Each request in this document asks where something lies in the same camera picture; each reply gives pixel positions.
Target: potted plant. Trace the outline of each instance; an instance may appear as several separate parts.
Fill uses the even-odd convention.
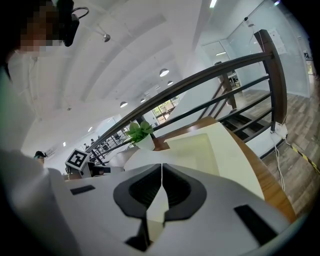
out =
[[[155,144],[151,138],[154,132],[147,121],[142,121],[140,126],[136,122],[130,123],[129,131],[125,134],[132,138],[131,143],[137,145],[142,150],[154,150]]]

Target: round pendant light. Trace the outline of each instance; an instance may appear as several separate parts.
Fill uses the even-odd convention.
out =
[[[163,68],[160,70],[160,77],[164,77],[168,73],[169,73],[169,70],[166,68]]]
[[[123,107],[125,107],[126,105],[128,105],[128,102],[122,101],[122,102],[120,103],[120,108],[123,108]]]

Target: black headset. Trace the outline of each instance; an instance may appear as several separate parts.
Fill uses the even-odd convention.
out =
[[[48,157],[48,155],[47,155],[47,153],[46,152],[43,152],[43,151],[40,151],[41,153],[43,153],[43,155],[44,155],[44,158],[47,158]],[[39,155],[35,155],[33,158],[34,159],[37,159],[39,157]]]
[[[59,0],[56,4],[59,12],[59,40],[63,41],[66,47],[69,47],[74,42],[77,29],[79,27],[79,19],[88,15],[87,7],[78,7],[74,9],[74,1]],[[77,10],[86,10],[86,13],[80,17],[74,14]]]

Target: green plant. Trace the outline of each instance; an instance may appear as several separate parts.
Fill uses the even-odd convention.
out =
[[[131,122],[129,131],[125,134],[132,138],[132,143],[137,143],[153,132],[151,125],[147,121],[142,121],[140,126],[136,122]]]

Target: ceiling light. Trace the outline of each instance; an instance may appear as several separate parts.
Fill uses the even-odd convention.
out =
[[[210,8],[215,7],[217,0],[212,0],[210,4]]]
[[[164,77],[168,73],[169,73],[169,70],[166,68],[163,68],[160,70],[160,77]]]
[[[224,51],[224,52],[220,52],[220,53],[218,53],[218,54],[216,54],[215,56],[219,56],[219,55],[222,55],[222,54],[225,54],[226,52]]]
[[[125,102],[125,101],[122,101],[122,102],[120,103],[120,108],[123,108],[123,107],[125,107],[126,105],[128,105],[128,103]]]
[[[109,34],[104,34],[103,35],[103,41],[106,43],[111,39],[111,36]]]

